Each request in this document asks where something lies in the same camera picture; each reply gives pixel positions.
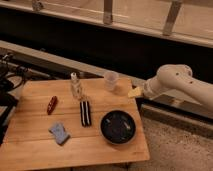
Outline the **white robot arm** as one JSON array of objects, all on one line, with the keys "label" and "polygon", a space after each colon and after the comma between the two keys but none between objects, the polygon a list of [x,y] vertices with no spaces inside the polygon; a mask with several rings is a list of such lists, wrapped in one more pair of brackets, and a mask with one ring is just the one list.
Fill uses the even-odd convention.
[{"label": "white robot arm", "polygon": [[183,64],[161,66],[156,75],[145,81],[143,94],[153,99],[166,91],[181,91],[213,111],[213,84],[200,81],[192,76],[192,69]]}]

